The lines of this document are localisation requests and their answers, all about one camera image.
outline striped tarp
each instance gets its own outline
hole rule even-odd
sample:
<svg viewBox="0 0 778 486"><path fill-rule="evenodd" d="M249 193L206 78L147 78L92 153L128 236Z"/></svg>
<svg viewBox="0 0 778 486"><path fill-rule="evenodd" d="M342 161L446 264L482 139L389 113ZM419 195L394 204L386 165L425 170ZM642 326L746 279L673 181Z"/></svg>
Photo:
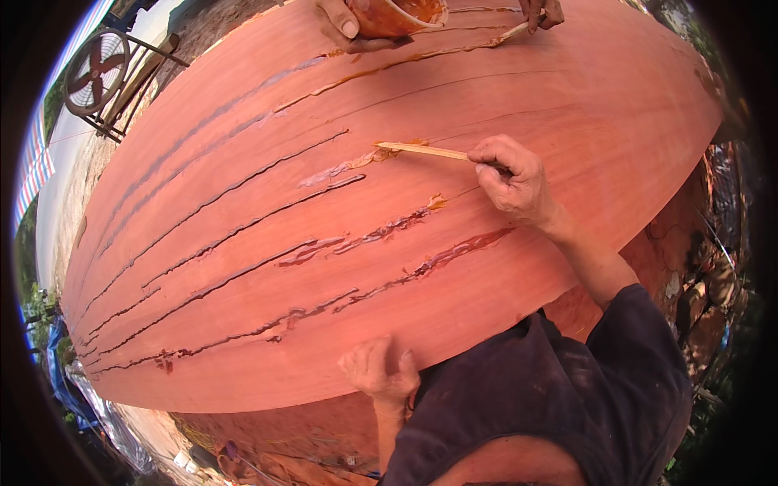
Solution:
<svg viewBox="0 0 778 486"><path fill-rule="evenodd" d="M14 214L12 219L12 235L16 235L19 224L30 203L40 191L40 188L46 183L49 177L54 174L54 165L51 163L48 147L44 132L44 98L51 87L57 81L57 78L68 65L68 62L81 47L84 40L100 25L105 14L108 12L114 0L97 0L89 11L81 19L79 25L68 39L68 43L62 50L56 64L51 69L43 92L38 99L37 106L33 112L30 128L27 131L27 138L24 143L22 153L18 163L17 177L17 195L14 204Z"/></svg>

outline reddish wood surface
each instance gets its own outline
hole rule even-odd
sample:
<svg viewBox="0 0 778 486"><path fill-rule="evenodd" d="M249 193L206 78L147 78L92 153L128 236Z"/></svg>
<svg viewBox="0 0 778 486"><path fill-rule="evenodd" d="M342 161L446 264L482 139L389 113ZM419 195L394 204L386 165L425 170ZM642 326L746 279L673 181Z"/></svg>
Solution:
<svg viewBox="0 0 778 486"><path fill-rule="evenodd" d="M431 365L575 285L472 164L381 160L377 140L512 135L615 248L659 212L720 120L691 46L614 0L569 0L548 32L413 61L521 21L456 12L473 5L503 4L449 2L446 28L408 46L322 57L298 0L171 83L103 173L68 268L66 320L101 396L198 413L337 397L352 391L337 358L361 341L392 333Z"/></svg>

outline blue tarp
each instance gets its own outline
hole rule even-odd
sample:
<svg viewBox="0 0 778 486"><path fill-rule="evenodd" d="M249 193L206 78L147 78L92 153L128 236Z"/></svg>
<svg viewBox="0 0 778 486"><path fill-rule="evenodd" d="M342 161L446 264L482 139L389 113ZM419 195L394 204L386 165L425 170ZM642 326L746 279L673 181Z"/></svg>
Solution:
<svg viewBox="0 0 778 486"><path fill-rule="evenodd" d="M75 419L78 422L79 430L85 430L90 427L96 427L100 425L97 421L92 408L88 403L80 401L75 397L68 389L68 384L65 380L65 374L57 358L57 344L65 336L65 319L62 315L58 314L54 316L54 322L49 327L49 341L46 346L46 357L48 360L49 379L51 380L51 386L54 388L54 396L68 410L75 414Z"/></svg>

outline wooden stick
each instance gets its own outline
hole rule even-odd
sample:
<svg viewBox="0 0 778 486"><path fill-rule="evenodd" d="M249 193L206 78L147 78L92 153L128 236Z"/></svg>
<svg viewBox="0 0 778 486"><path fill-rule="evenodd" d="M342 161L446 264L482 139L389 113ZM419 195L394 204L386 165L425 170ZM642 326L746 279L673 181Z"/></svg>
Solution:
<svg viewBox="0 0 778 486"><path fill-rule="evenodd" d="M409 143L394 143L394 142L378 142L378 143L374 143L373 146L381 147L384 149L390 149L390 150L407 150L408 152L425 153L431 156L441 156L441 157L447 157L449 159L467 160L468 162L472 162L472 160L468 159L468 154L464 152L457 152L456 150L436 149L435 147L427 147L424 145L413 145ZM495 167L499 170L504 170L507 171L508 173L511 173L510 170L501 163L490 162L488 163L488 165Z"/></svg>

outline metal fan stand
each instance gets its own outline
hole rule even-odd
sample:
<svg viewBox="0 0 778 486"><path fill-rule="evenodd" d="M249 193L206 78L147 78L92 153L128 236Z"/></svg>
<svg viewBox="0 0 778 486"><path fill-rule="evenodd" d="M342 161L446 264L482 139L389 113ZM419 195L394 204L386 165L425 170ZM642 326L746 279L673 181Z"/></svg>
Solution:
<svg viewBox="0 0 778 486"><path fill-rule="evenodd" d="M129 42L135 43L132 51L129 49ZM142 83L130 83L135 72L144 65L144 58L149 51L163 56L162 61L146 75ZM185 68L189 67L188 63L172 54L120 30L111 28L100 30L84 41L70 61L65 73L65 105L71 113L81 117L99 133L116 143L121 143L127 134L130 120L151 86L152 80L168 61ZM172 68L167 73L159 85L159 91L166 86L173 70ZM131 87L128 83L135 86L132 87L133 93L125 92L128 87ZM122 98L127 99L125 106L112 107L111 100L118 102ZM121 115L129 108L133 98L135 102L132 103L124 127L119 128L117 125Z"/></svg>

